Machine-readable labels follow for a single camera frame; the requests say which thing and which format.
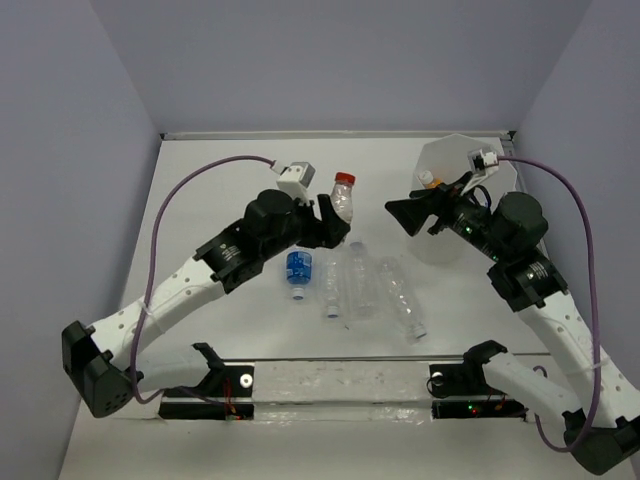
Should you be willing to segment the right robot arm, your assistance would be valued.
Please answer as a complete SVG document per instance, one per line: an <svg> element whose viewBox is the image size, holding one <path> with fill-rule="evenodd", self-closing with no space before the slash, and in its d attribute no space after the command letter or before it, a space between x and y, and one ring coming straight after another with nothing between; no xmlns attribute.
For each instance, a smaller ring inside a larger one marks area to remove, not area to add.
<svg viewBox="0 0 640 480"><path fill-rule="evenodd" d="M441 184L385 208L410 236L434 216L430 234L449 229L491 259L492 287L546 346L570 386L554 384L488 340L467 350L461 363L431 376L436 396L505 394L562 424L566 449L593 475L638 452L639 391L595 345L595 329L586 325L566 281L539 249L548 223L537 200L514 191L489 208L461 184Z"/></svg>

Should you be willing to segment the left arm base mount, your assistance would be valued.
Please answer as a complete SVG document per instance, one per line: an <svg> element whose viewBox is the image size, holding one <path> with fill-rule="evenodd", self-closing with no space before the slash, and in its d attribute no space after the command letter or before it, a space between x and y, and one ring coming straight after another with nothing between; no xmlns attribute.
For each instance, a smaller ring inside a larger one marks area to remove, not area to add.
<svg viewBox="0 0 640 480"><path fill-rule="evenodd" d="M254 371L252 363L226 363L196 387L169 389L158 415L165 420L252 420Z"/></svg>

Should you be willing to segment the orange juice bottle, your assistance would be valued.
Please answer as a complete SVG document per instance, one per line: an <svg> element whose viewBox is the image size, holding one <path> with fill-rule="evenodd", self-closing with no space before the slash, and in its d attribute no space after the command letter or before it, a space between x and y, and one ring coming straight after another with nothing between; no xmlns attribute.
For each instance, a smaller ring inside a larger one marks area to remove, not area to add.
<svg viewBox="0 0 640 480"><path fill-rule="evenodd" d="M430 170L424 170L417 175L417 179L425 189L433 189L442 183Z"/></svg>

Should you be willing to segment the red cap bottle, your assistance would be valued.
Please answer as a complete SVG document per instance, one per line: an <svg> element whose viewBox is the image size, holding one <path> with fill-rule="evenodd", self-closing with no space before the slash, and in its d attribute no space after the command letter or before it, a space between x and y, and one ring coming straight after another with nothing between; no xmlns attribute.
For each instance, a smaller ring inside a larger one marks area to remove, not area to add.
<svg viewBox="0 0 640 480"><path fill-rule="evenodd" d="M352 192L356 177L346 172L337 172L330 199L336 214L347 224L353 220Z"/></svg>

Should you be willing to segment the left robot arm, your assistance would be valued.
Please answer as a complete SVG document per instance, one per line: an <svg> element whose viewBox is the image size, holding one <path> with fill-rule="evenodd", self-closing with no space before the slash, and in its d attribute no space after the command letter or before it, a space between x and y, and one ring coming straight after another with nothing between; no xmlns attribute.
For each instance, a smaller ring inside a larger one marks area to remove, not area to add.
<svg viewBox="0 0 640 480"><path fill-rule="evenodd" d="M267 261L290 247L333 249L349 231L327 194L305 204L282 191L264 190L242 218L199 247L152 288L149 298L89 325L66 326L63 370L96 418L151 390L187 388L209 395L219 388L225 364L207 343L151 357L143 351L199 308L260 275Z"/></svg>

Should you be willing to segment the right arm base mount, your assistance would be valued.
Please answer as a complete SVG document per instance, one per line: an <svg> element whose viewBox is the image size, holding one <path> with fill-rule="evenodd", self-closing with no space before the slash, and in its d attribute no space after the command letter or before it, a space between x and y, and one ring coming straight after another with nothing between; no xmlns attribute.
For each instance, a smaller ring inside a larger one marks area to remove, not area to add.
<svg viewBox="0 0 640 480"><path fill-rule="evenodd" d="M527 418L527 409L520 402L490 387L467 362L431 364L426 388L437 420Z"/></svg>

